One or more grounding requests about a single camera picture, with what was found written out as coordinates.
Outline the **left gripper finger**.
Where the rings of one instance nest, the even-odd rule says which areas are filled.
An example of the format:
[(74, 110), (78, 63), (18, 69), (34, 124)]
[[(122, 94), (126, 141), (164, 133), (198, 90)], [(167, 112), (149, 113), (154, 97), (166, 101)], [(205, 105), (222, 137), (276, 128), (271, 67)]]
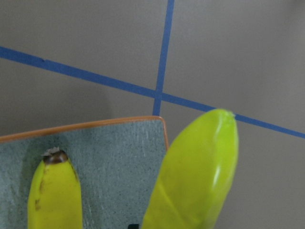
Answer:
[(129, 224), (127, 229), (139, 229), (139, 224)]

